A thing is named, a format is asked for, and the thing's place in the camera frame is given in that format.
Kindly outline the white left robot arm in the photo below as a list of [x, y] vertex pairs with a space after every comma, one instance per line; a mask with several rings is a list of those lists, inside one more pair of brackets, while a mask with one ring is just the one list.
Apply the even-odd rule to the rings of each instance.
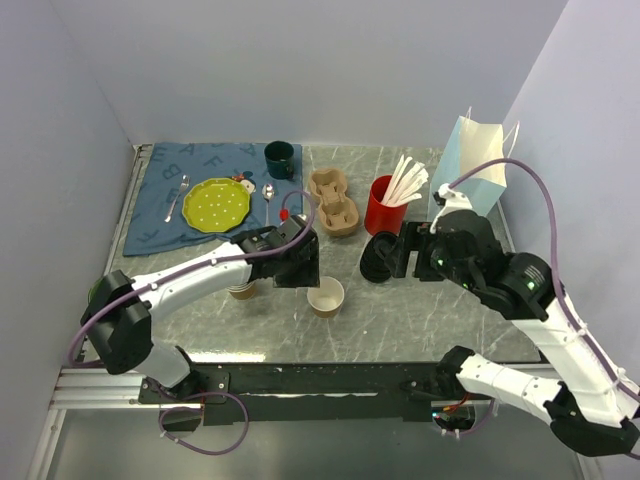
[[211, 293], [267, 278], [277, 288], [318, 286], [319, 240], [309, 223], [292, 217], [278, 227], [249, 231], [159, 272], [105, 275], [73, 340], [88, 339], [109, 374], [138, 372], [166, 396], [185, 402], [206, 383], [182, 348], [153, 337], [154, 321]]

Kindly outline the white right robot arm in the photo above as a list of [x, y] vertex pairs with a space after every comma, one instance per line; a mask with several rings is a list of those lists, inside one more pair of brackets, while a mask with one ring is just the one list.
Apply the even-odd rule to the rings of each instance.
[[526, 374], [455, 346], [423, 382], [427, 393], [497, 399], [539, 418], [586, 457], [639, 456], [639, 387], [599, 350], [544, 260], [504, 250], [490, 222], [471, 210], [434, 223], [406, 222], [398, 234], [376, 234], [373, 244], [394, 278], [405, 277], [415, 253], [414, 278], [447, 280], [475, 296], [522, 332], [557, 374]]

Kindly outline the dark green mug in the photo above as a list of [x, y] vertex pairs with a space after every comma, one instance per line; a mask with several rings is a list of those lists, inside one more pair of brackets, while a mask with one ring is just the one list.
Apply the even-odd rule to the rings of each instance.
[[294, 176], [294, 146], [285, 141], [273, 141], [264, 147], [264, 157], [269, 175], [278, 180], [290, 180]]

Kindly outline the stack of black lids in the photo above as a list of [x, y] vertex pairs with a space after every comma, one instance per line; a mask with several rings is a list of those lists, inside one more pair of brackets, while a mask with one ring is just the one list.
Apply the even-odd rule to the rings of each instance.
[[381, 231], [368, 241], [359, 263], [360, 273], [363, 278], [371, 283], [379, 284], [392, 277], [391, 271], [384, 261], [385, 254], [380, 253], [377, 247], [393, 247], [396, 240], [396, 234]]

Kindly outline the aluminium frame rail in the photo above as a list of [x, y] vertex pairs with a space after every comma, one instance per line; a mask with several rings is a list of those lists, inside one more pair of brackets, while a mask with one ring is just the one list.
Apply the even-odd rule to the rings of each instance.
[[158, 408], [141, 404], [143, 376], [138, 373], [110, 375], [104, 369], [62, 369], [49, 407], [55, 410], [106, 410]]

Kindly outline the blue alphabet cloth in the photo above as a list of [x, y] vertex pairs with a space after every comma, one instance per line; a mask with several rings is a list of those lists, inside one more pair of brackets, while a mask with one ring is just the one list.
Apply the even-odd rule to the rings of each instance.
[[269, 174], [262, 143], [154, 145], [123, 247], [145, 256], [229, 239], [302, 212], [302, 156], [293, 146], [293, 177]]

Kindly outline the silver spoon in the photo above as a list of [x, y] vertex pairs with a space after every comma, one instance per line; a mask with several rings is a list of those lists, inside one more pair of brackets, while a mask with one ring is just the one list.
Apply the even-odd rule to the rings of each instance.
[[275, 188], [272, 184], [267, 183], [261, 190], [262, 197], [266, 204], [265, 210], [265, 225], [270, 225], [270, 202], [275, 197]]

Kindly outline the yellow-green dotted plate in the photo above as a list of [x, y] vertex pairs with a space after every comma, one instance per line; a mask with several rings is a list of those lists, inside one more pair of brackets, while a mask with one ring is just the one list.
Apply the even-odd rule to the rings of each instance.
[[204, 234], [222, 234], [239, 227], [250, 212], [251, 197], [231, 178], [211, 178], [196, 184], [185, 196], [186, 223]]

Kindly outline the silver fork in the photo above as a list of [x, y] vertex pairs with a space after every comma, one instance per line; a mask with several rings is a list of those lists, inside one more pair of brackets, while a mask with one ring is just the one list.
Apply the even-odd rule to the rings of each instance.
[[164, 218], [164, 222], [165, 223], [169, 223], [172, 220], [172, 217], [173, 217], [173, 214], [174, 214], [174, 211], [175, 211], [175, 208], [176, 208], [176, 204], [177, 204], [180, 196], [183, 193], [186, 192], [186, 190], [188, 189], [189, 185], [190, 185], [190, 176], [184, 174], [182, 176], [181, 183], [180, 183], [179, 188], [178, 188], [178, 192], [174, 196], [174, 198], [173, 198], [173, 200], [172, 200], [172, 202], [170, 204], [170, 207], [169, 207], [169, 209], [167, 211], [167, 214], [166, 214], [166, 216]]

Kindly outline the red cup holder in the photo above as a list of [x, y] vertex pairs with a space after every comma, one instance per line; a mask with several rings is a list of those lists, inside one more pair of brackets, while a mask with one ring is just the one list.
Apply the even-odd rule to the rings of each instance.
[[383, 231], [398, 234], [401, 230], [408, 205], [389, 207], [382, 203], [391, 178], [391, 175], [381, 176], [370, 187], [364, 219], [365, 230], [370, 235], [376, 235]]

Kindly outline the stack of brown paper cups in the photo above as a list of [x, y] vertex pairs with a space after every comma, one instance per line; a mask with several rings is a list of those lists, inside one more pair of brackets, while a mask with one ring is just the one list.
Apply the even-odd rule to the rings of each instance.
[[244, 301], [255, 295], [256, 285], [254, 281], [251, 281], [242, 285], [228, 287], [227, 292], [236, 300]]

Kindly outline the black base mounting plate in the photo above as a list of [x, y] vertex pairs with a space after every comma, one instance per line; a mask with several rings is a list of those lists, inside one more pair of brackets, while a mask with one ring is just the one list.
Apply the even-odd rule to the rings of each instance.
[[226, 393], [242, 400], [260, 421], [400, 418], [429, 422], [432, 405], [462, 399], [460, 383], [433, 362], [409, 363], [200, 363], [198, 383], [185, 394], [164, 396], [149, 379], [141, 404], [204, 407], [204, 424], [229, 425], [244, 415]]

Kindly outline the brown paper cup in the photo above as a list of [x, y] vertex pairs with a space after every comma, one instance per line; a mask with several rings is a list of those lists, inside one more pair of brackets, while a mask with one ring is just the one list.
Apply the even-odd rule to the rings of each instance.
[[317, 317], [331, 318], [341, 309], [345, 291], [343, 285], [337, 279], [330, 276], [321, 276], [319, 285], [307, 290], [306, 298]]

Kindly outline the brown pulp cup carrier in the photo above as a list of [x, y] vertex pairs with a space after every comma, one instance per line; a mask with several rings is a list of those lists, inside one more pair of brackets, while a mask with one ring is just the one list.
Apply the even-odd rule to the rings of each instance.
[[355, 202], [347, 195], [348, 182], [342, 170], [314, 170], [308, 187], [316, 203], [316, 216], [327, 235], [344, 237], [356, 231], [360, 215]]

